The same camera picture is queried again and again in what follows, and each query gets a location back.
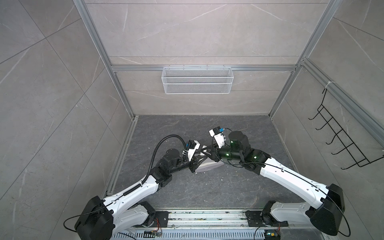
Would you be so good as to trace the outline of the grey purple envelope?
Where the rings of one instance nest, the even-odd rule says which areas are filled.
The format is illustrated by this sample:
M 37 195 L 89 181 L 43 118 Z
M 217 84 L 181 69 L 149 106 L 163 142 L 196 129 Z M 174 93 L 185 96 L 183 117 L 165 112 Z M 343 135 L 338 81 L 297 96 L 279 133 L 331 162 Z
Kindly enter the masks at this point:
M 216 169 L 216 168 L 218 168 L 218 167 L 221 167 L 221 166 L 223 166 L 223 165 L 224 165 L 223 162 L 215 162 L 215 161 L 211 161 L 211 160 L 209 160 L 208 162 L 203 162 L 203 163 L 196 169 L 196 173 L 201 173 L 201 172 L 210 171 L 210 170 Z

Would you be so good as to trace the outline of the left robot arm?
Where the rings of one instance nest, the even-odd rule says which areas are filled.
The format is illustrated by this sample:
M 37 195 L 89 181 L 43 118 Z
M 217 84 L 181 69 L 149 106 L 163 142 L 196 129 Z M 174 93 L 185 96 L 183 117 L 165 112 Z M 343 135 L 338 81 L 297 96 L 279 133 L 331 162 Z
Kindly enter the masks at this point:
M 172 174 L 184 169 L 195 172 L 208 158 L 205 152 L 190 149 L 181 155 L 169 149 L 143 179 L 125 190 L 101 199 L 90 199 L 75 223 L 82 240 L 109 240 L 114 234 L 137 225 L 151 226 L 156 211 L 143 199 L 165 187 Z

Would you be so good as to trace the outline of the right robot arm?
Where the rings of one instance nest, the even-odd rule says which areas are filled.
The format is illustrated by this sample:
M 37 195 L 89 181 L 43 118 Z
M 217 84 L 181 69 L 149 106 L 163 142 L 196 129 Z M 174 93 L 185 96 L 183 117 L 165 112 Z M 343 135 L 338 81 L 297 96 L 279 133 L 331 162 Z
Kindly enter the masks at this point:
M 306 178 L 281 164 L 269 154 L 253 149 L 248 137 L 241 131 L 231 131 L 227 137 L 223 128 L 209 131 L 212 143 L 208 147 L 209 158 L 215 162 L 244 168 L 270 179 L 299 196 L 303 202 L 284 204 L 269 201 L 261 216 L 266 225 L 280 222 L 310 223 L 330 236 L 340 234 L 340 225 L 345 220 L 345 201 L 341 187 L 329 186 Z

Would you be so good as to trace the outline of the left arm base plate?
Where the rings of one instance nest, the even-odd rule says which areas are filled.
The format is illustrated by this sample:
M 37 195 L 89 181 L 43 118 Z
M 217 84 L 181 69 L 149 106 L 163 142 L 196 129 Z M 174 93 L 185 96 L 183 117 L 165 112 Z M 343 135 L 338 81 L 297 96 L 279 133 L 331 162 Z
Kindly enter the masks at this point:
M 167 211 L 151 213 L 145 225 L 152 228 L 157 228 L 160 225 L 161 228 L 166 228 L 168 226 L 169 214 Z

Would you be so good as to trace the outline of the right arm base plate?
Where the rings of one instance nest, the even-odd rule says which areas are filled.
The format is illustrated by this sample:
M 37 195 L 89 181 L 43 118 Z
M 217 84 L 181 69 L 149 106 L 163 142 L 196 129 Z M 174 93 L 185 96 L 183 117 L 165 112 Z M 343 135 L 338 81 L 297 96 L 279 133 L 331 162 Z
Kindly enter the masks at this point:
M 245 211 L 245 215 L 249 227 L 266 227 L 270 225 L 267 220 L 268 214 L 265 211 Z

